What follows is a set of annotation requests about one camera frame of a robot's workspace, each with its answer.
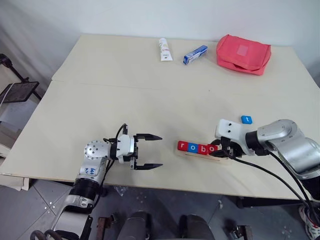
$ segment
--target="gray floor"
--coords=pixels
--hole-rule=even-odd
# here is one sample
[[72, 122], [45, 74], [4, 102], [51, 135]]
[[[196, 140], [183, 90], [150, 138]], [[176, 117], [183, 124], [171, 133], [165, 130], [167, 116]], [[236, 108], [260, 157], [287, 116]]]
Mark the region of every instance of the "gray floor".
[[[0, 239], [28, 240], [33, 230], [45, 231], [69, 186], [37, 180], [29, 191], [0, 187]], [[118, 222], [108, 229], [105, 238], [115, 240], [126, 217], [138, 210], [152, 215], [153, 239], [174, 238], [181, 215], [196, 214], [210, 225], [216, 240], [228, 240], [227, 223], [250, 225], [255, 240], [307, 240], [297, 206], [254, 207], [239, 209], [232, 198], [205, 193], [129, 187], [121, 196], [114, 187], [101, 198], [92, 212], [90, 240], [96, 239], [98, 217], [116, 214]]]

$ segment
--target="pink bag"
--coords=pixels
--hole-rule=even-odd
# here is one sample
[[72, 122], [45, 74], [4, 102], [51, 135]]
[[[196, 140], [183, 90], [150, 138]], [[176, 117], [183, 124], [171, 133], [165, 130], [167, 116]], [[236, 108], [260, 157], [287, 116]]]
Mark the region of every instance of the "pink bag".
[[248, 74], [264, 74], [270, 56], [270, 45], [229, 34], [216, 46], [218, 65]]

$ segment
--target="small blue box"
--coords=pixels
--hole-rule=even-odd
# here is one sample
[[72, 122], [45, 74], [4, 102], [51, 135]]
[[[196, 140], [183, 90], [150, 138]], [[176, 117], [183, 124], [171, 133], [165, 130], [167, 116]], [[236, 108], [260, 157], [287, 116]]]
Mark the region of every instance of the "small blue box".
[[241, 121], [243, 124], [252, 124], [252, 118], [251, 116], [241, 116]]
[[188, 144], [188, 152], [196, 154], [198, 152], [198, 144], [189, 142], [189, 144]]

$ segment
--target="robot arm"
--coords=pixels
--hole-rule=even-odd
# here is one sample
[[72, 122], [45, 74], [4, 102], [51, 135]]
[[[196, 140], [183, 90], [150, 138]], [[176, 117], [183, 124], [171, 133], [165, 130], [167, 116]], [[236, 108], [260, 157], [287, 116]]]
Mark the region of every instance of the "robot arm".
[[320, 200], [320, 146], [305, 137], [294, 121], [281, 119], [248, 131], [242, 124], [221, 119], [215, 137], [232, 157], [278, 152], [282, 162], [315, 200]]
[[95, 198], [100, 194], [108, 163], [111, 161], [119, 161], [121, 164], [130, 162], [132, 170], [150, 170], [162, 165], [137, 165], [139, 139], [153, 141], [161, 140], [161, 137], [148, 133], [129, 136], [127, 125], [124, 124], [122, 128], [120, 137], [117, 134], [116, 138], [104, 138], [104, 142], [94, 140], [84, 147], [84, 161], [79, 174], [52, 223], [51, 229], [60, 238], [51, 235], [49, 239], [88, 240], [93, 221], [89, 214], [95, 207]]

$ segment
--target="white table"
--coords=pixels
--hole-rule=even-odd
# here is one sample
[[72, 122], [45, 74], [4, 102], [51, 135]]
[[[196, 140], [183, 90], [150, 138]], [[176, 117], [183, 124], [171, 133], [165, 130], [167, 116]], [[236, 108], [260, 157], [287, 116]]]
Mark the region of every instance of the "white table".
[[[219, 164], [175, 153], [178, 140], [210, 143], [219, 119], [251, 130], [278, 119], [294, 120], [320, 142], [320, 91], [291, 47], [271, 48], [263, 76], [216, 64], [209, 41], [168, 39], [174, 61], [160, 62], [158, 39], [83, 35], [13, 146], [0, 173], [74, 181], [91, 140], [113, 137], [122, 123], [129, 134], [151, 133], [161, 141], [139, 141], [139, 164], [163, 166], [132, 171], [116, 163], [106, 183], [247, 197], [296, 199], [272, 176], [241, 163]], [[183, 56], [208, 46], [192, 64]], [[289, 174], [270, 156], [243, 157], [284, 178]]]

